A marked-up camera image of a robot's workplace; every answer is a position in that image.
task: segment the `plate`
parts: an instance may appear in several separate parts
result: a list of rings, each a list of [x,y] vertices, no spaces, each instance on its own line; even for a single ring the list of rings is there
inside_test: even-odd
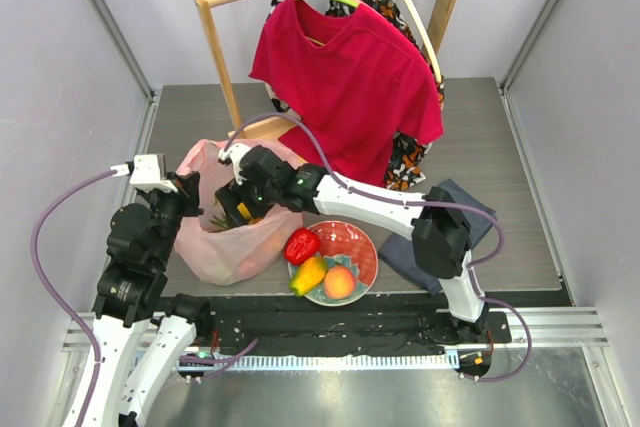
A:
[[[356,289],[344,299],[331,299],[324,293],[324,283],[311,290],[305,297],[326,307],[340,307],[355,302],[366,294],[378,276],[378,254],[367,234],[352,224],[327,220],[307,227],[320,237],[319,253],[329,268],[342,265],[356,278]],[[298,267],[289,263],[289,275],[293,278]]]

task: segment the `peach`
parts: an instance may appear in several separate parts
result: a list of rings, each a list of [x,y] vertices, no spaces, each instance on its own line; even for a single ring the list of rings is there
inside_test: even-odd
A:
[[[344,299],[356,290],[356,278],[349,269],[336,265],[324,278],[324,293],[330,299]]]

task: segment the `black orange and white fabric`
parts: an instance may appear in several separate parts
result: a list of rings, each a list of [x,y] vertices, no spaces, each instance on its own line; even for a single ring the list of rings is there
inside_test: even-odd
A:
[[[416,49],[420,49],[413,34],[411,33],[409,25],[402,17],[402,13],[400,12],[395,0],[361,1],[380,13],[380,15],[402,32],[404,36],[416,46]],[[327,10],[326,15],[343,17],[353,14],[354,11],[355,9],[353,7],[342,2],[332,0],[329,2],[329,9]],[[429,59],[424,54],[422,55],[425,62],[429,64],[429,68],[433,73],[433,67],[429,62]],[[444,82],[440,84],[436,82],[436,87],[438,89],[438,101],[440,102],[440,108],[442,108],[444,104]],[[384,176],[387,189],[406,190],[412,185],[423,181],[425,176],[418,165],[424,158],[425,154],[429,151],[430,147],[430,144],[421,145],[416,139],[409,137],[408,135],[400,132],[396,133],[393,140],[393,152],[391,154],[391,159],[389,160],[389,167],[387,168],[387,172]]]

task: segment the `plastic bag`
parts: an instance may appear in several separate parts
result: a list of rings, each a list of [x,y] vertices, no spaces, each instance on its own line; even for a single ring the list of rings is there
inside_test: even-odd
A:
[[[294,168],[300,163],[293,151],[277,141],[237,140],[250,147],[263,145]],[[200,207],[204,214],[184,218],[174,248],[200,280],[229,285],[263,272],[280,254],[291,234],[302,226],[302,214],[278,205],[253,225],[219,230],[212,220],[224,214],[215,191],[233,178],[233,167],[218,162],[226,144],[201,140],[189,151],[176,173],[200,172]]]

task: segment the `blue folded cloth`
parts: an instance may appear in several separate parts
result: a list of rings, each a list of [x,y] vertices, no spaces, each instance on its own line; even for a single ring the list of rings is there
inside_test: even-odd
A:
[[[478,202],[453,180],[447,179],[438,185],[438,187],[449,192],[456,203],[477,207],[491,215],[493,218],[496,218],[495,210]],[[491,222],[478,214],[466,211],[463,211],[463,214],[469,221],[471,227],[469,235],[471,248],[473,249],[478,245],[487,232],[489,232],[489,229],[491,229]],[[410,240],[407,240],[398,234],[392,234],[391,237],[382,244],[382,247],[380,247],[378,257],[389,264],[393,270],[402,275],[405,279],[413,282],[418,287],[425,289],[430,294],[437,294],[442,290],[437,278],[427,274],[416,265],[415,258],[413,257],[413,245],[411,245]]]

